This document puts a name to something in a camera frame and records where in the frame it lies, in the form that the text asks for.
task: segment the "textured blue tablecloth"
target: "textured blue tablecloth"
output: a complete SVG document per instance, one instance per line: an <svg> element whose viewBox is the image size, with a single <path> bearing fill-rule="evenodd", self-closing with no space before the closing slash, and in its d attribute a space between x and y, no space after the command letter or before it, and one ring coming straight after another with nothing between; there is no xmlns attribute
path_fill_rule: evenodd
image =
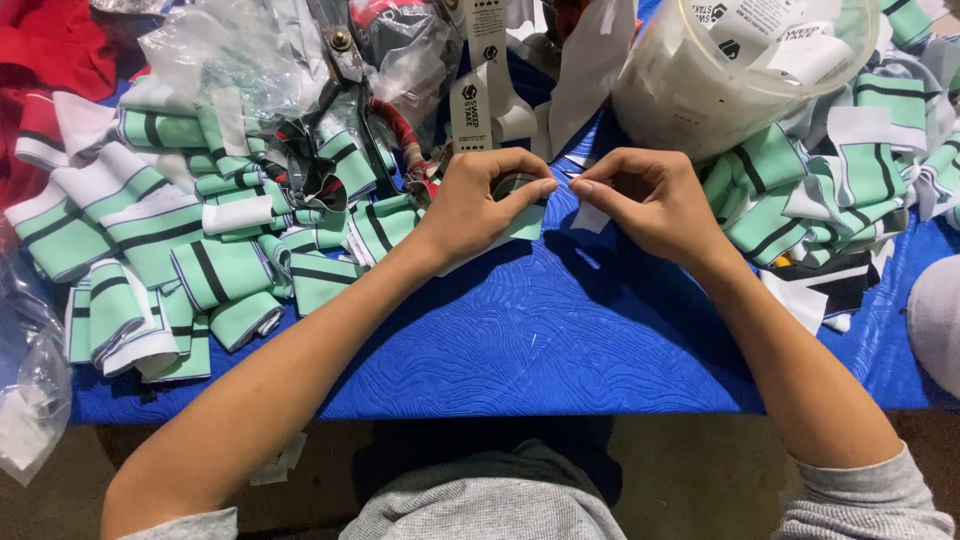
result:
<svg viewBox="0 0 960 540"><path fill-rule="evenodd" d="M647 18L656 2L644 2ZM517 93L531 105L553 82L510 58ZM599 157L626 145L601 112L568 153ZM712 304L676 265L641 252L615 227L571 231L576 197L564 171L543 235L514 241L429 282L373 335L318 411L321 419L639 412L760 412L756 387ZM817 336L884 408L955 406L919 369L907 341L910 287L932 262L960 252L942 218L912 215L882 282L852 328ZM294 324L288 306L271 335ZM228 355L211 342L210 380L144 385L135 372L107 380L77 368L71 420L140 424L169 420L254 351Z"/></svg>

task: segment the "dark pants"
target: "dark pants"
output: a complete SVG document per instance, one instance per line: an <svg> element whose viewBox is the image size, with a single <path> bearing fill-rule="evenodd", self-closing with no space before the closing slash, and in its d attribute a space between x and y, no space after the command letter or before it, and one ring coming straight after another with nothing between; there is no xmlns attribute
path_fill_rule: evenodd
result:
<svg viewBox="0 0 960 540"><path fill-rule="evenodd" d="M444 418L373 422L373 442L353 457L353 489L363 505L404 473L486 451L511 452L539 439L587 473L607 505L620 499L623 471L607 454L612 416Z"/></svg>

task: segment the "clear plastic container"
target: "clear plastic container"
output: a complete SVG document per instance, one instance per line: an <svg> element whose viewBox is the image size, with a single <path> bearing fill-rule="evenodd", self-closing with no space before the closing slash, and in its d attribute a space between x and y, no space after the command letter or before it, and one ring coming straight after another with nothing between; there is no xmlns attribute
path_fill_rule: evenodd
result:
<svg viewBox="0 0 960 540"><path fill-rule="evenodd" d="M732 63L693 14L689 0L663 0L612 91L613 111L639 146L678 150L691 160L719 154L811 97L852 79L876 46L879 3L842 2L832 22L853 50L828 82L793 85Z"/></svg>

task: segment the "plastic bag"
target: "plastic bag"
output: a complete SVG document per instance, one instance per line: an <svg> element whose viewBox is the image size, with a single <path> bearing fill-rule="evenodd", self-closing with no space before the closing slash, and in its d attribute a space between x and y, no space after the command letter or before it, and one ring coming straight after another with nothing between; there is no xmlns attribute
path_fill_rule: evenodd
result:
<svg viewBox="0 0 960 540"><path fill-rule="evenodd" d="M305 0L197 0L139 42L161 81L259 133L316 110L329 79ZM215 98L230 87L240 90L240 110Z"/></svg>
<svg viewBox="0 0 960 540"><path fill-rule="evenodd" d="M70 418L63 326L0 220L0 468L26 486Z"/></svg>
<svg viewBox="0 0 960 540"><path fill-rule="evenodd" d="M350 0L349 7L351 32L371 67L373 95L393 105L429 151L437 106L464 46L447 9L430 0Z"/></svg>

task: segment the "logo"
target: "logo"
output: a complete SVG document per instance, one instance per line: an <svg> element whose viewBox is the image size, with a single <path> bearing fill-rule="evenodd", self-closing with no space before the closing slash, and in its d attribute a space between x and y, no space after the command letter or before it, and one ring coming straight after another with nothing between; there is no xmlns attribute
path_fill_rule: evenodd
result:
<svg viewBox="0 0 960 540"><path fill-rule="evenodd" d="M710 22L716 22L726 12L727 6L724 6L723 4L717 4L713 7L713 11L710 12Z"/></svg>
<svg viewBox="0 0 960 540"><path fill-rule="evenodd" d="M730 60L736 60L736 57L740 55L740 44L732 39L727 39L717 46L720 47L720 52L727 55Z"/></svg>

